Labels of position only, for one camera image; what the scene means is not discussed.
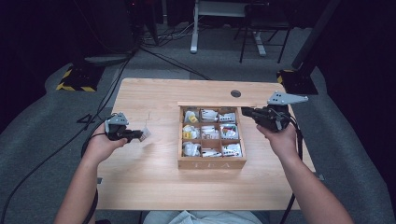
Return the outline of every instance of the handheld controller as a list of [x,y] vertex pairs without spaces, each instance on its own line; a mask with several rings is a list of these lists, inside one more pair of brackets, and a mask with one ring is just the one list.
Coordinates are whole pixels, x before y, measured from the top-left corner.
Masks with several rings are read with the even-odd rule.
[[142,141],[143,132],[140,130],[128,130],[126,125],[128,125],[128,119],[125,118],[122,112],[113,115],[110,119],[105,120],[105,132],[108,139],[112,141],[117,141],[121,138],[127,138],[128,143],[134,138],[138,138]]
[[253,118],[262,127],[272,131],[280,132],[290,123],[291,114],[289,104],[308,101],[308,97],[297,96],[276,91],[267,101],[268,106],[263,108],[241,107],[242,115]]

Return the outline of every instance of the hand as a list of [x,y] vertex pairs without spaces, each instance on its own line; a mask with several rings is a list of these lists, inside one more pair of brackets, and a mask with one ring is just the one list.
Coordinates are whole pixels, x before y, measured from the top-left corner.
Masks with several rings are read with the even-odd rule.
[[296,147],[296,130],[293,125],[288,125],[285,130],[273,133],[260,125],[257,129],[270,141],[271,148],[281,161],[286,159],[299,159]]
[[128,141],[126,138],[117,141],[109,140],[105,134],[104,123],[95,130],[92,136],[82,159],[94,165],[99,165],[100,162],[105,161],[114,150],[123,147]]

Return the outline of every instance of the gray floor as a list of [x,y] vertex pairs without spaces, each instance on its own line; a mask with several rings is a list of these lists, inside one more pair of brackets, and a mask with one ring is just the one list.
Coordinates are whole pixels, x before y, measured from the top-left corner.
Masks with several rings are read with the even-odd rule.
[[[309,29],[294,29],[281,63],[276,63],[279,47],[267,47],[268,55],[260,57],[253,45],[247,46],[244,61],[239,63],[242,36],[233,40],[235,32],[230,27],[203,30],[196,54],[190,53],[190,35],[162,47],[147,49],[174,59],[174,63],[186,64],[214,80],[276,82],[276,72],[291,68],[292,60],[310,34]],[[278,39],[273,41],[279,41],[282,35],[278,34]],[[77,120],[95,114],[106,96],[110,101],[101,117],[111,113],[115,98],[109,96],[108,90],[120,66],[106,68],[97,92],[56,91],[69,65],[65,64],[49,77],[47,94],[21,112],[0,136],[0,204],[5,204],[24,176],[82,130],[84,124]],[[203,79],[142,50],[128,63],[122,76]],[[307,103],[292,108],[313,163],[318,173],[325,177],[323,183],[345,205],[356,223],[395,223],[384,181],[327,95],[320,71],[316,69],[311,77],[319,95],[311,95]],[[6,223],[52,222],[92,126],[26,179],[10,201]],[[271,211],[271,223],[277,223],[282,213]],[[112,223],[138,223],[139,215],[139,211],[98,211],[99,218],[108,218]],[[292,211],[287,223],[305,221],[300,211]]]

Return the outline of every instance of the round hole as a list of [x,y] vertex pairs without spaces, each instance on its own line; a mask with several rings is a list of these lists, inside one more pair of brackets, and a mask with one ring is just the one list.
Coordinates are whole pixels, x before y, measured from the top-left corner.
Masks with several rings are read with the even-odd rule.
[[231,96],[238,98],[241,96],[241,92],[237,91],[237,90],[233,90],[233,91],[231,91]]

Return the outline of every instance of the cord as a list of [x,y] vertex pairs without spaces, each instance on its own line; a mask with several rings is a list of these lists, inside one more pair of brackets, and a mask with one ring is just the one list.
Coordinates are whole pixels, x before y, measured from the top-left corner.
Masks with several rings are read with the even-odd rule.
[[178,62],[178,61],[175,60],[175,59],[169,58],[169,57],[164,56],[164,55],[162,55],[162,54],[160,54],[160,53],[153,53],[153,52],[151,52],[151,51],[149,51],[149,50],[147,50],[147,49],[144,49],[144,48],[142,48],[142,47],[140,47],[140,49],[142,49],[143,51],[145,51],[145,52],[147,52],[147,53],[149,53],[149,54],[151,54],[151,55],[154,55],[155,57],[157,57],[157,58],[159,58],[159,59],[161,59],[161,60],[164,60],[164,61],[166,61],[166,62],[168,62],[168,63],[170,63],[170,64],[172,64],[172,65],[174,65],[174,66],[176,66],[176,67],[178,67],[178,68],[184,69],[184,70],[186,70],[186,71],[188,71],[188,72],[191,72],[191,73],[193,73],[193,74],[195,74],[195,75],[197,75],[197,76],[199,76],[199,77],[203,77],[203,78],[206,79],[206,80],[212,80],[212,78],[207,77],[206,75],[199,73],[198,71],[196,71],[196,70],[194,70],[194,69],[188,67],[188,66],[187,66],[186,64],[184,64],[184,63]]
[[[293,116],[286,116],[286,115],[282,115],[283,117],[287,118],[290,123],[294,126],[294,128],[296,129],[296,134],[297,134],[297,152],[298,152],[298,156],[300,158],[300,160],[303,159],[303,133],[301,132],[300,127],[298,126],[296,119]],[[286,218],[289,215],[289,212],[291,210],[291,208],[293,207],[295,201],[295,195],[294,193],[291,194],[290,200],[289,200],[289,204],[288,207],[285,210],[285,213],[283,214],[282,219],[280,220],[280,224],[284,224],[286,222]]]
[[97,112],[94,116],[92,116],[92,118],[87,122],[86,125],[84,125],[84,127],[82,127],[75,135],[73,135],[73,137],[71,137],[66,143],[64,143],[61,147],[59,147],[58,149],[56,149],[53,153],[51,153],[46,159],[44,159],[42,162],[40,162],[31,172],[29,172],[21,181],[20,183],[14,188],[14,190],[11,191],[11,193],[8,195],[6,203],[3,207],[3,212],[2,212],[2,216],[1,216],[1,220],[0,220],[0,224],[5,224],[5,219],[6,219],[6,213],[7,213],[7,209],[9,206],[9,203],[12,199],[12,197],[14,196],[15,192],[18,190],[18,188],[24,183],[24,181],[29,178],[36,170],[38,170],[38,168],[40,168],[46,161],[48,161],[49,159],[51,159],[53,156],[55,156],[56,154],[58,154],[62,149],[64,149],[67,145],[69,145],[73,140],[75,140],[83,131],[85,131],[88,128],[88,125],[91,124],[91,122],[96,118],[100,118],[99,114],[100,112],[103,111],[103,109],[106,107],[108,101],[110,100],[111,95],[114,93],[115,91],[115,87],[117,86],[117,83],[120,81],[120,76],[126,66],[126,64],[134,57],[134,53],[132,53],[130,55],[130,57],[128,58],[127,61],[125,61],[125,63],[120,67],[120,71],[119,71],[119,75],[116,78],[116,80],[113,82],[113,87],[110,86],[110,89],[107,91],[109,92],[112,88],[112,91],[109,95],[109,97],[107,98],[107,100],[105,101],[105,103],[101,106],[102,102],[105,100],[106,97],[104,97],[101,101],[101,103],[99,104],[99,107],[97,109]]

